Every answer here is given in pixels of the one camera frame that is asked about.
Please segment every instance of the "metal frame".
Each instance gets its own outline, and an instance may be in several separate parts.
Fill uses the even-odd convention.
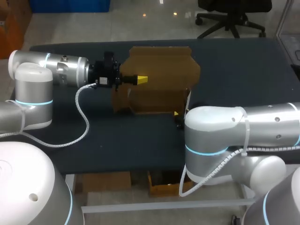
[[[280,18],[280,21],[279,21],[279,25],[276,29],[276,35],[275,35],[275,39],[277,40],[277,42],[279,43],[281,49],[284,51],[287,59],[289,60],[290,63],[293,63],[293,60],[292,58],[290,57],[289,53],[288,53],[288,50],[286,49],[283,41],[281,40],[281,34],[282,34],[282,28],[283,28],[283,25],[285,23],[285,20],[287,18],[287,15],[288,13],[290,12],[291,8],[292,8],[292,5],[294,3],[294,0],[286,0],[286,4],[285,4],[285,7],[283,9],[283,12],[282,12],[282,15],[281,15],[281,18]]]
[[[287,176],[295,171],[300,165],[286,165]],[[75,187],[75,174],[66,176],[66,183],[70,189]],[[103,213],[103,212],[121,212],[137,210],[166,210],[166,209],[190,209],[190,208],[209,208],[225,206],[249,206],[256,200],[254,192],[244,185],[241,185],[244,195],[243,199],[228,200],[208,200],[208,201],[185,201],[185,202],[150,202],[150,203],[133,203],[133,204],[116,204],[116,205],[97,205],[82,206],[83,213]]]

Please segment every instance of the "office chair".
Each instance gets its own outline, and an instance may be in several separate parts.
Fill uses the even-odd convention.
[[[265,27],[250,22],[246,13],[267,13],[272,9],[271,0],[198,0],[198,6],[209,12],[217,11],[220,13],[227,13],[227,15],[198,13],[196,24],[202,25],[202,18],[208,18],[218,21],[217,24],[209,28],[198,38],[204,38],[207,35],[225,27],[225,30],[230,30],[235,38],[240,38],[240,35],[235,25],[251,27],[258,29],[261,32],[259,37],[266,37]]]

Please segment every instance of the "black table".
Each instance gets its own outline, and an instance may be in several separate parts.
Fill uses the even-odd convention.
[[[124,62],[133,46],[189,46],[201,66],[190,105],[254,106],[300,101],[300,83],[275,40],[267,38],[131,41],[41,45],[32,51],[100,60],[113,51]],[[54,87],[52,124],[30,131],[48,143],[67,143],[79,137],[85,123],[76,110],[77,89]],[[184,135],[172,115],[114,115],[111,90],[85,90],[80,105],[89,118],[88,135],[80,142],[51,149],[23,136],[49,155],[62,174],[108,171],[181,169]],[[288,164],[300,163],[300,152],[277,153]]]

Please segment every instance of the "screw hole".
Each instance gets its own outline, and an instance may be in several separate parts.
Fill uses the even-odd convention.
[[[37,202],[38,201],[38,196],[36,194],[30,194],[29,199],[32,200],[33,202]]]

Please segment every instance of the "blue bin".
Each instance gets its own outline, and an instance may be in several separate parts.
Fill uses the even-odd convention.
[[[30,0],[33,13],[104,13],[110,0]]]

